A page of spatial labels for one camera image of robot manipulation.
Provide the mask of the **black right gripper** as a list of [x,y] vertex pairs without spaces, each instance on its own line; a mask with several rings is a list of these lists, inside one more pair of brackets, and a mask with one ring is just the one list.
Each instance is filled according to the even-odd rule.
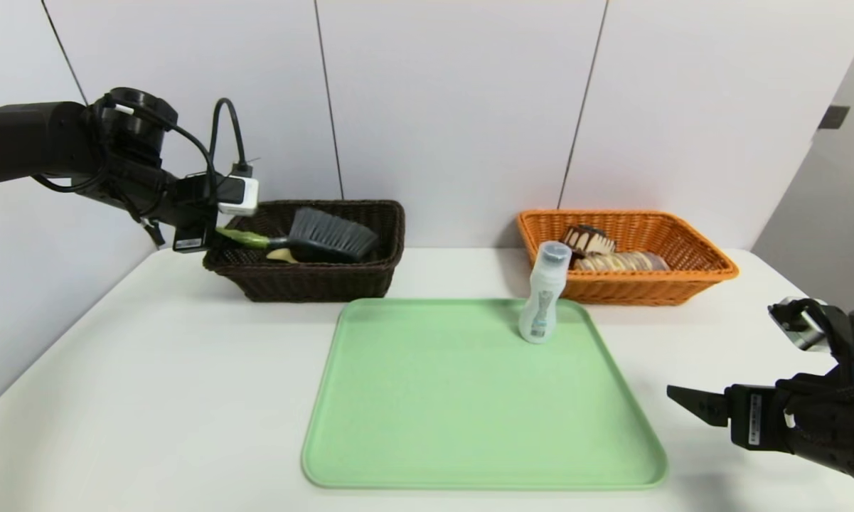
[[775,386],[732,385],[712,393],[668,385],[668,398],[754,452],[803,458],[854,479],[854,383],[798,373]]

